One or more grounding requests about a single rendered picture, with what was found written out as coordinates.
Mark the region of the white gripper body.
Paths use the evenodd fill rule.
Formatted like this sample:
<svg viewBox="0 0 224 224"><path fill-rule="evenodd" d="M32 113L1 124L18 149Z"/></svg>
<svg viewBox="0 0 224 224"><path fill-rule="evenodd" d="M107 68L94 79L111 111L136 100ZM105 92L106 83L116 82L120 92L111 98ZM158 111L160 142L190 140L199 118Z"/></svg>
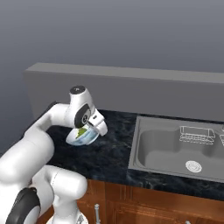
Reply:
<svg viewBox="0 0 224 224"><path fill-rule="evenodd" d="M102 121L99 124L94 126L95 131L100 135L100 136L105 136L108 133L108 126L107 124Z"/></svg>

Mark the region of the grey metal sink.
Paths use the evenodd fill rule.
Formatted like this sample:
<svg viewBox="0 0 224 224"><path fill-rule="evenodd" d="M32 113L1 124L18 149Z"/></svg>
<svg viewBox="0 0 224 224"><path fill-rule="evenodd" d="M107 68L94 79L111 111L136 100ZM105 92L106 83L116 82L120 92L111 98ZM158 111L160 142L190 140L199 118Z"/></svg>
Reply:
<svg viewBox="0 0 224 224"><path fill-rule="evenodd" d="M213 144L179 140L180 127L212 129ZM224 124L139 116L129 156L129 168L224 183Z"/></svg>

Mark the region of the pale blue bowl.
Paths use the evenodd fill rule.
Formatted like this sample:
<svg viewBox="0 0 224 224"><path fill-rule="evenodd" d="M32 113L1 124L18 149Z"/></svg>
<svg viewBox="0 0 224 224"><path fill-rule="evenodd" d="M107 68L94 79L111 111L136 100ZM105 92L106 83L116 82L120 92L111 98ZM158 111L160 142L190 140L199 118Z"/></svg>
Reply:
<svg viewBox="0 0 224 224"><path fill-rule="evenodd" d="M84 128L86 128L87 131L79 138L76 138L79 129L72 129L66 137L66 142L73 146L89 145L94 142L99 134L87 125L85 125Z"/></svg>

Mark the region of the green broccoli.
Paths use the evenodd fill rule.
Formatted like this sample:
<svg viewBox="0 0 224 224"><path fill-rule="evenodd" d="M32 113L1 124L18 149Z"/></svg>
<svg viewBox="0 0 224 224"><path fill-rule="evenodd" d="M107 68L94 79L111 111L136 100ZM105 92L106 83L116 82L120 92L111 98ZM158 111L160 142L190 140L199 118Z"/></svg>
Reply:
<svg viewBox="0 0 224 224"><path fill-rule="evenodd" d="M80 136L82 136L85 132L87 131L86 128L82 127L78 130L77 136L76 138L79 138Z"/></svg>

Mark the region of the brown wooden cupboard door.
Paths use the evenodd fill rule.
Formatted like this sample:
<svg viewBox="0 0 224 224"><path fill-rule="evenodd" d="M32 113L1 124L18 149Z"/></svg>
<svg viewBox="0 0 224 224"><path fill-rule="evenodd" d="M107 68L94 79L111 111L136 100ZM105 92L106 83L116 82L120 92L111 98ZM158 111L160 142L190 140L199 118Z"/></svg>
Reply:
<svg viewBox="0 0 224 224"><path fill-rule="evenodd" d="M99 219L101 224L107 224L105 183L99 180L87 181L86 194L77 201L80 211L87 217L89 224L96 224L95 204L99 205Z"/></svg>
<svg viewBox="0 0 224 224"><path fill-rule="evenodd" d="M224 202L106 183L108 224L224 224Z"/></svg>

